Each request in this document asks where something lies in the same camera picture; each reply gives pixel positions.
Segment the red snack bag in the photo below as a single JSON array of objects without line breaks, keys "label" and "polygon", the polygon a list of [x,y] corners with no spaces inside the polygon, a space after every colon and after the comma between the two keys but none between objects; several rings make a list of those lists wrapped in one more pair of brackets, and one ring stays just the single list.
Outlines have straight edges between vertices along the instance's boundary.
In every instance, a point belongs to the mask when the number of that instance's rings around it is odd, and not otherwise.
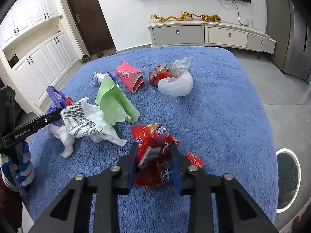
[{"label": "red snack bag", "polygon": [[134,185],[144,188],[160,188],[173,181],[179,175],[179,159],[186,165],[186,170],[202,170],[204,162],[196,155],[186,152],[177,157],[171,148],[179,141],[159,123],[131,127],[132,138],[138,145],[135,160]]}]

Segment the white printed plastic bag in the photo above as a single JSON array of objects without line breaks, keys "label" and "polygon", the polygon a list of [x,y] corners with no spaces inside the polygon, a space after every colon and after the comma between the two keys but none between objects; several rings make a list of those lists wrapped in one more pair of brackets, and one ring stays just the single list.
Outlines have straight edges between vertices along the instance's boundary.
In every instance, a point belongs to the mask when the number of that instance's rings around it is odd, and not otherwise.
[{"label": "white printed plastic bag", "polygon": [[84,97],[61,110],[67,131],[75,138],[89,136],[96,144],[107,140],[124,146],[127,141],[121,139],[114,127],[104,120],[104,113],[99,106],[91,105],[87,100],[88,98]]}]

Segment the pink paper carton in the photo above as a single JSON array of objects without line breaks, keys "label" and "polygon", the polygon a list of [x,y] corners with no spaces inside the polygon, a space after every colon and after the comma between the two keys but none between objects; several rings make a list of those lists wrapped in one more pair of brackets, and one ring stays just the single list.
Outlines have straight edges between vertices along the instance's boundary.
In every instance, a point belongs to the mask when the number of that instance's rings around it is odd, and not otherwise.
[{"label": "pink paper carton", "polygon": [[121,63],[115,71],[121,82],[133,94],[144,83],[144,79],[141,75],[142,70],[131,66],[127,62]]}]

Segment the blue white striped sleeve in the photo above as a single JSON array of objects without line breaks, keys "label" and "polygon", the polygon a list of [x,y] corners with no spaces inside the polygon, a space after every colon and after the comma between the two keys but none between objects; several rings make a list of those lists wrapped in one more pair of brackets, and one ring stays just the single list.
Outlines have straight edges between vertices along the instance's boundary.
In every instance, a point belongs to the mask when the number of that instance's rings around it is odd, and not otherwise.
[{"label": "blue white striped sleeve", "polygon": [[15,163],[11,157],[1,154],[2,180],[10,190],[27,193],[34,180],[33,164],[28,143],[22,141],[15,145],[14,152],[14,155],[17,156]]}]

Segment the purple snack bag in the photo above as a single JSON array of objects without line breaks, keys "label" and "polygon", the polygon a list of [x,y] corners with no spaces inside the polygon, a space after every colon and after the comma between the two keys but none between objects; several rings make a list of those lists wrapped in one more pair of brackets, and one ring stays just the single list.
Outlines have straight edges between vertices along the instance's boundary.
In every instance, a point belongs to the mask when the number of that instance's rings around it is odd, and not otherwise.
[{"label": "purple snack bag", "polygon": [[48,110],[47,114],[58,111],[60,119],[52,122],[48,125],[48,127],[56,126],[61,127],[64,125],[63,119],[61,117],[61,110],[65,109],[66,107],[72,105],[74,103],[73,99],[71,97],[65,96],[61,91],[58,91],[53,86],[48,86],[47,94],[49,98],[52,100],[53,105],[51,105]]}]

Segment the green paper sheet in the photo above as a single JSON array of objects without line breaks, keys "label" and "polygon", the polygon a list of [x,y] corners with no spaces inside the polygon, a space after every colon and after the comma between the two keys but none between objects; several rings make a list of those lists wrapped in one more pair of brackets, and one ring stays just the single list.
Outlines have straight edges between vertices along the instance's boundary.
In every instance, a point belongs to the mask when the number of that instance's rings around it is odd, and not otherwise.
[{"label": "green paper sheet", "polygon": [[115,125],[121,122],[136,122],[140,112],[127,98],[108,73],[104,74],[95,103],[104,114],[104,120]]}]

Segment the blue fuzzy blanket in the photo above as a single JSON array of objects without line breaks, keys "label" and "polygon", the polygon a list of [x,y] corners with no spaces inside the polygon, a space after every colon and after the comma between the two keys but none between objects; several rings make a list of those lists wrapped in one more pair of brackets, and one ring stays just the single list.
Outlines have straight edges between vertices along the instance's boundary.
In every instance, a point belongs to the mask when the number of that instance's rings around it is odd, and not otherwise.
[{"label": "blue fuzzy blanket", "polygon": [[[122,62],[143,70],[143,77],[161,63],[192,57],[193,89],[172,98],[145,83],[127,97],[140,112],[138,124],[159,123],[180,142],[180,151],[204,161],[213,175],[231,173],[260,205],[269,219],[276,215],[278,174],[273,135],[262,103],[234,55],[213,47],[155,47],[98,59],[84,65],[63,88],[63,93],[94,103],[98,88],[91,86],[95,72],[112,72]],[[35,180],[25,199],[33,220],[38,220],[76,173],[94,175],[115,163],[129,150],[108,141],[78,138],[73,154],[61,156],[62,143],[47,129],[30,141]]]}]

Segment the purple white wrapper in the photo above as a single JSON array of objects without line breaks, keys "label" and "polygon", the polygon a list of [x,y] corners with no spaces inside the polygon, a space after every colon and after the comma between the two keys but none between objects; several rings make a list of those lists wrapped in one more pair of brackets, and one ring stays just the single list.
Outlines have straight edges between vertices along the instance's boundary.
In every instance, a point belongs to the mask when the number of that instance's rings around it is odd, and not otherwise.
[{"label": "purple white wrapper", "polygon": [[92,81],[91,81],[90,85],[91,86],[101,86],[101,83],[102,83],[102,81],[106,75],[109,75],[109,77],[113,81],[115,81],[115,75],[111,74],[110,72],[106,72],[105,74],[95,72],[92,74]]}]

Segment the pair of shoes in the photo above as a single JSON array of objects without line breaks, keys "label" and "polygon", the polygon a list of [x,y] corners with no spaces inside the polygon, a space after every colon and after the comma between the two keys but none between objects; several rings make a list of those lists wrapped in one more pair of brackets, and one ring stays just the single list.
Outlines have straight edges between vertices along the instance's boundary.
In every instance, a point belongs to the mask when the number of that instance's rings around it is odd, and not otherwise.
[{"label": "pair of shoes", "polygon": [[96,54],[94,54],[94,55],[92,55],[92,56],[89,56],[89,55],[83,55],[83,57],[82,57],[82,59],[80,60],[80,62],[82,63],[82,64],[86,64],[86,63],[88,63],[88,62],[90,62],[90,61],[93,61],[93,60],[96,60],[96,59],[99,59],[99,58],[101,58],[101,57],[103,57],[104,56],[104,52],[98,52],[98,53],[96,53]]}]

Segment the red crumpled wrapper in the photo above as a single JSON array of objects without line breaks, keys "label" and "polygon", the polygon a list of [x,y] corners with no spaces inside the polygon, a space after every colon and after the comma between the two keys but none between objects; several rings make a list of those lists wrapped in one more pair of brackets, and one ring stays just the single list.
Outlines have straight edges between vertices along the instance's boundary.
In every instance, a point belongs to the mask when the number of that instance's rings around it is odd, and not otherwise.
[{"label": "red crumpled wrapper", "polygon": [[164,78],[169,78],[169,77],[172,77],[169,66],[166,63],[162,63],[160,65],[157,65],[149,73],[149,83],[152,86],[157,87],[160,80]]}]

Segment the brown entrance door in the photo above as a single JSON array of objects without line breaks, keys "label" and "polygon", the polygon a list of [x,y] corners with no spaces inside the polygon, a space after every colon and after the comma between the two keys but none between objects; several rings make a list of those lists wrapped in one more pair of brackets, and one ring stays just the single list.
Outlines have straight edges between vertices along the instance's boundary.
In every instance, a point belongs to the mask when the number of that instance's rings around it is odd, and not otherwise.
[{"label": "brown entrance door", "polygon": [[66,1],[89,54],[100,58],[115,47],[98,0]]}]

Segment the white tv cabinet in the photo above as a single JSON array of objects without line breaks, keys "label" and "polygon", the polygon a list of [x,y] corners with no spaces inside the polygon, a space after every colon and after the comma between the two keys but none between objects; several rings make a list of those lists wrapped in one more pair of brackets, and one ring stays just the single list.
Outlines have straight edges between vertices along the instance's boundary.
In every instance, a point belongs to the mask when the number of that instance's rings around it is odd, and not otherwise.
[{"label": "white tv cabinet", "polygon": [[184,21],[151,23],[147,26],[152,46],[192,45],[251,50],[273,54],[276,41],[267,34],[230,23]]}]

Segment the golden tiger figurine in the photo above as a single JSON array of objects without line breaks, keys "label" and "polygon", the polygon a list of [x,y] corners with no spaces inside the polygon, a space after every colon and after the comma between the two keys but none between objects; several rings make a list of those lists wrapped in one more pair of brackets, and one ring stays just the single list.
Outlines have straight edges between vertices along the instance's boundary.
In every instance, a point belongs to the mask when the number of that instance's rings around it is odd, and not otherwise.
[{"label": "golden tiger figurine", "polygon": [[192,16],[195,16],[197,18],[201,18],[205,22],[217,22],[221,23],[222,19],[219,15],[207,15],[207,14],[202,14],[202,15],[196,15],[194,13],[191,14]]}]

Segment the grey refrigerator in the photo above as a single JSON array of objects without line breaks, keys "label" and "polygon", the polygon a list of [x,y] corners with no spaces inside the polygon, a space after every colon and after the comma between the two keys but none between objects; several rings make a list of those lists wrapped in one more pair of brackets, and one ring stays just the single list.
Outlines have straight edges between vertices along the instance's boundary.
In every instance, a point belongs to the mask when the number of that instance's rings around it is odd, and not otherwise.
[{"label": "grey refrigerator", "polygon": [[270,60],[285,74],[310,81],[310,27],[291,0],[266,0],[266,33],[276,41]]}]

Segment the white wall cupboards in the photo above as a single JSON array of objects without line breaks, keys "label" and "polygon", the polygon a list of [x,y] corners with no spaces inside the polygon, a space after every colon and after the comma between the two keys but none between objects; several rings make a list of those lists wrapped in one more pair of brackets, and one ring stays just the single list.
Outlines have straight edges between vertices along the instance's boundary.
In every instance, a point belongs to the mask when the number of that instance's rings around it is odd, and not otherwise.
[{"label": "white wall cupboards", "polygon": [[1,22],[1,81],[26,113],[41,114],[82,57],[63,0],[17,0]]}]

